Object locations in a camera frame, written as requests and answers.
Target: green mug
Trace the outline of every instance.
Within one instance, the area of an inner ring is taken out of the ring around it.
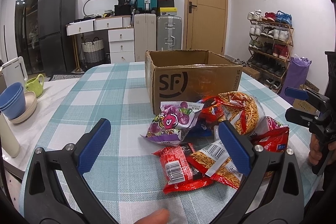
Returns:
[[[26,90],[34,91],[36,98],[38,98],[43,93],[43,84],[44,84],[44,76],[43,74],[39,74],[36,78],[32,78],[26,82]]]

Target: metal bolt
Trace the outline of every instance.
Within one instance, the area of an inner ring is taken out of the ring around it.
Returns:
[[[36,154],[39,154],[41,152],[42,152],[42,147],[38,147],[38,148],[35,149]]]
[[[73,143],[68,143],[68,144],[65,146],[65,150],[68,150],[68,151],[73,150],[73,148],[74,148],[74,144],[73,144]]]
[[[286,152],[287,152],[288,155],[293,155],[294,154],[294,150],[291,149],[291,148],[287,148]]]
[[[257,152],[261,152],[264,150],[264,148],[260,145],[260,144],[257,144],[255,147],[254,147],[254,150],[257,151]]]

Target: shoe rack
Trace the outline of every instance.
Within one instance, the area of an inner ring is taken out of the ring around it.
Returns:
[[[284,83],[284,80],[285,80],[285,77],[286,77],[286,74],[287,74],[287,70],[288,70],[288,66],[289,66],[289,60],[291,58],[291,51],[293,49],[293,46],[294,46],[294,43],[293,43],[293,32],[294,32],[294,28],[293,27],[290,27],[290,25],[288,24],[284,24],[284,23],[278,23],[278,22],[271,22],[271,21],[262,21],[262,20],[249,20],[251,22],[251,24],[261,24],[263,25],[264,27],[265,26],[270,26],[270,27],[275,27],[277,29],[280,29],[282,31],[288,31],[288,40],[286,42],[282,41],[282,40],[278,40],[278,39],[272,39],[272,38],[269,38],[269,37],[262,37],[262,36],[259,36],[259,35],[254,35],[254,34],[249,34],[250,35],[250,38],[252,40],[257,40],[257,39],[261,39],[260,41],[261,42],[267,42],[267,41],[271,41],[273,42],[273,45],[274,44],[281,44],[281,45],[285,45],[288,47],[288,55],[286,57],[286,59],[281,59],[279,57],[276,57],[276,56],[273,56],[273,55],[270,55],[270,54],[267,54],[265,52],[262,52],[262,51],[259,51],[259,50],[256,50],[256,49],[253,49],[253,48],[248,48],[251,56],[254,55],[254,53],[259,53],[259,54],[262,54],[262,55],[265,55],[269,58],[272,58],[272,59],[275,59],[278,63],[282,64],[286,70],[285,72],[283,73],[283,75],[281,77],[267,71],[267,70],[264,70],[262,68],[259,68],[255,65],[253,65],[252,63],[248,62],[248,64],[252,67],[252,68],[255,68],[256,70],[260,71],[260,72],[263,72],[265,73],[266,75],[274,78],[274,79],[277,79],[281,82],[281,85],[283,85]]]

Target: checkered tablecloth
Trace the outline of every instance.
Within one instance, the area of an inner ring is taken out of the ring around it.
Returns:
[[[255,96],[266,114],[282,123],[290,105],[278,95],[242,74],[239,91]],[[100,118],[111,122],[111,135],[85,180],[109,213],[121,224],[134,223],[156,209],[171,212],[169,223],[209,223],[227,204],[235,190],[214,183],[190,192],[165,195],[166,179],[153,152],[163,148],[142,138],[153,119],[146,89],[144,62],[108,64],[88,70],[72,88],[43,131],[36,147],[62,149],[76,143]],[[306,158],[310,133],[290,124],[289,146],[297,156],[304,188],[305,203],[310,198],[317,177]],[[189,139],[196,149],[213,141],[213,137]],[[23,196],[27,167],[19,199],[23,214]],[[79,208],[62,173],[60,183],[72,208]]]

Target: wooden door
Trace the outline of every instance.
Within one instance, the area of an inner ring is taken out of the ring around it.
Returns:
[[[227,0],[188,0],[186,8],[186,49],[223,53]]]

